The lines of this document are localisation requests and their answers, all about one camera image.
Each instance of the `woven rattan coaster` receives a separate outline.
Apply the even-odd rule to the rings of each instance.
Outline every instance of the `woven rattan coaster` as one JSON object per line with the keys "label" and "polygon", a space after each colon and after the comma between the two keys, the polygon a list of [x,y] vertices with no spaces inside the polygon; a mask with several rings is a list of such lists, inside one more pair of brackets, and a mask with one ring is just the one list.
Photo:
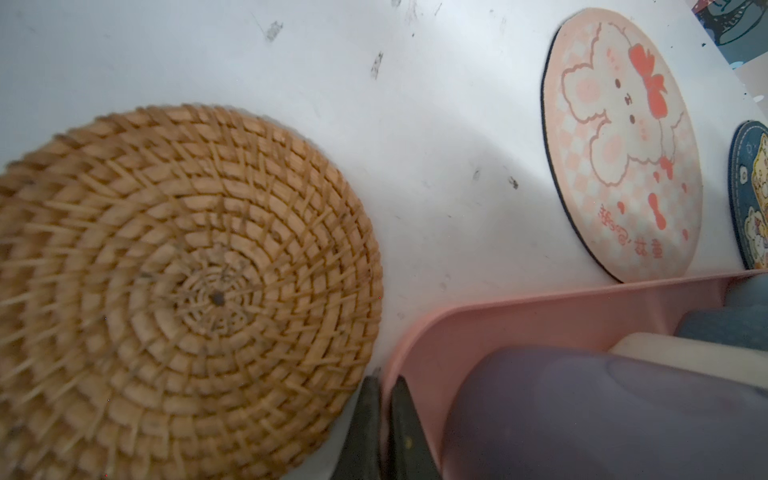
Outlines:
{"label": "woven rattan coaster", "polygon": [[0,177],[0,231],[3,478],[279,478],[378,332],[359,200],[304,140],[235,111],[56,137]]}

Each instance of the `purple bottle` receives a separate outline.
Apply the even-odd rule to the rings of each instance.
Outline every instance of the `purple bottle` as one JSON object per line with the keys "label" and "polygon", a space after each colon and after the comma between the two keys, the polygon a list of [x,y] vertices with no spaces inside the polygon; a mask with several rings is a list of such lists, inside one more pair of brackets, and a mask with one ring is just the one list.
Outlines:
{"label": "purple bottle", "polygon": [[607,353],[501,349],[460,388],[442,458],[466,480],[768,478],[768,390]]}

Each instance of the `white table surface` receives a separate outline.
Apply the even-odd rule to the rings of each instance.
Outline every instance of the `white table surface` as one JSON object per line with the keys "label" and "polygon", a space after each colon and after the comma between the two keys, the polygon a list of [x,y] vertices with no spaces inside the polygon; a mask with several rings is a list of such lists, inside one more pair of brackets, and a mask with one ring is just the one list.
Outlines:
{"label": "white table surface", "polygon": [[[0,162],[148,104],[222,104],[291,127],[373,222],[385,296],[372,369],[431,310],[614,282],[571,229],[541,131],[549,46],[587,7],[643,29],[687,103],[704,182],[687,275],[740,269],[727,155],[740,123],[766,119],[680,0],[4,0]],[[350,410],[287,478],[329,477]]]}

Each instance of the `round coaster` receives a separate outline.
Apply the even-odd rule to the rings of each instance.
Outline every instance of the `round coaster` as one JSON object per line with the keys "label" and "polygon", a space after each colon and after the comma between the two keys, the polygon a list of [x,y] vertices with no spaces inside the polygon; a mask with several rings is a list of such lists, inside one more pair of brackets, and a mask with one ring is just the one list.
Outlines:
{"label": "round coaster", "polygon": [[730,210],[739,251],[748,269],[768,266],[768,127],[742,124],[730,147]]}
{"label": "round coaster", "polygon": [[279,478],[362,379],[371,223],[304,140],[147,108],[0,177],[4,476]]}
{"label": "round coaster", "polygon": [[542,85],[548,156],[584,246],[623,282],[685,273],[699,240],[693,128],[659,51],[621,15],[562,26]]}

